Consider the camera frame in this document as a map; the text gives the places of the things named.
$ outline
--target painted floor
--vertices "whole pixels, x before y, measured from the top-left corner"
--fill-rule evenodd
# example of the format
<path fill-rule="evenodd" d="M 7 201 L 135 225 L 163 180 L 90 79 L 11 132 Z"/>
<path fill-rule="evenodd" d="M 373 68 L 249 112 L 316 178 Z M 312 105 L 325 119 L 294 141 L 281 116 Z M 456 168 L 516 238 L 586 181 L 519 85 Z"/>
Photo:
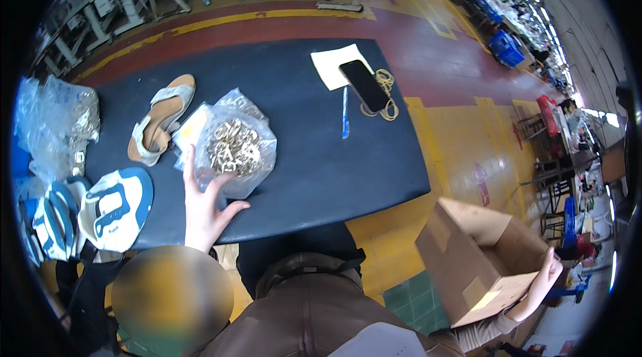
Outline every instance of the painted floor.
<path fill-rule="evenodd" d="M 311 0 L 213 0 L 207 8 L 191 0 L 192 14 L 127 32 L 71 78 L 99 87 L 159 62 L 238 43 L 375 39 L 405 97 L 432 191 L 347 225 L 367 255 L 361 266 L 366 295 L 422 330 L 437 329 L 445 324 L 438 295 L 428 285 L 413 293 L 414 282 L 429 282 L 414 240 L 442 195 L 514 214 L 529 227 L 538 221 L 534 188 L 519 185 L 531 178 L 535 153 L 519 138 L 516 123 L 518 111 L 521 117 L 537 113 L 536 98 L 554 90 L 497 63 L 449 0 L 363 3 L 363 13 L 348 13 L 317 10 Z M 252 302 L 236 271 L 237 253 L 235 245 L 218 250 L 234 285 L 232 320 Z M 394 290 L 400 285 L 409 292 L 403 304 Z"/>

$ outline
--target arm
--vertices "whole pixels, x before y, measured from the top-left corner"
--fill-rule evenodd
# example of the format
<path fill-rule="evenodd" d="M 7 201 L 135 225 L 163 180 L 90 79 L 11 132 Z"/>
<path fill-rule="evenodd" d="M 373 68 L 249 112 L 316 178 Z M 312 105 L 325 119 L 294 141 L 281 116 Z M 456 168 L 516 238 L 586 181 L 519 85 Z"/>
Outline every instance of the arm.
<path fill-rule="evenodd" d="M 509 333 L 535 312 L 562 272 L 562 264 L 554 257 L 554 249 L 546 251 L 544 263 L 530 285 L 526 297 L 510 309 L 481 321 L 455 329 L 442 329 L 430 334 L 440 343 L 455 342 L 464 352 L 476 349 L 502 334 Z"/>

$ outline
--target phone screen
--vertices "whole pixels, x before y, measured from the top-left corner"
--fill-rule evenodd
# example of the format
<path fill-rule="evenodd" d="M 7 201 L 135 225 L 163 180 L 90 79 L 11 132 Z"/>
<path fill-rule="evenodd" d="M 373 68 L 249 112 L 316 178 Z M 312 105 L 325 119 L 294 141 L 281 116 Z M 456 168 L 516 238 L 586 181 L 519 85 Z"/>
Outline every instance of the phone screen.
<path fill-rule="evenodd" d="M 352 88 L 357 91 L 357 94 L 359 94 L 370 112 L 377 113 L 386 108 L 389 100 L 388 95 L 379 86 L 379 83 L 377 83 L 361 60 L 341 64 L 339 69 L 350 81 Z"/>

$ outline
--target cardboard box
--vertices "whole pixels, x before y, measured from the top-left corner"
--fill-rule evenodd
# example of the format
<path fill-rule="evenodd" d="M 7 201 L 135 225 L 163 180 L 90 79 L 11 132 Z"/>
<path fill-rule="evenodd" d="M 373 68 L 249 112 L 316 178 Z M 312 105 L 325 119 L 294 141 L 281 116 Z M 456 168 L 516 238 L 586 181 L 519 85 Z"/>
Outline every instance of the cardboard box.
<path fill-rule="evenodd" d="M 415 244 L 452 327 L 490 317 L 517 302 L 547 249 L 515 217 L 444 197 Z"/>

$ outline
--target workbench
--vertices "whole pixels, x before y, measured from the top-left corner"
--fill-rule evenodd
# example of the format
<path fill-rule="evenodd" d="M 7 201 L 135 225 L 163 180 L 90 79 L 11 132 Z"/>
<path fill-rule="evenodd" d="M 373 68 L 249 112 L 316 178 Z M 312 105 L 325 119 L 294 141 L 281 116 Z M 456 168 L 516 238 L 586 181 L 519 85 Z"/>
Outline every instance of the workbench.
<path fill-rule="evenodd" d="M 343 91 L 328 91 L 310 53 L 356 43 L 374 70 L 392 74 L 374 40 L 286 40 L 213 49 L 99 85 L 101 133 L 87 148 L 85 176 L 91 183 L 111 171 L 142 166 L 128 159 L 132 128 L 149 111 L 149 100 L 181 74 L 193 74 L 194 100 L 214 104 L 239 88 L 270 119 L 277 137 L 274 170 L 247 199 L 219 243 L 236 243 L 347 221 L 412 200 L 430 191 L 426 166 L 405 102 L 395 84 L 399 116 L 386 121 L 359 111 L 349 92 L 350 136 L 341 138 Z M 135 250 L 182 244 L 185 206 L 177 157 L 165 152 L 147 168 L 154 200 Z"/>

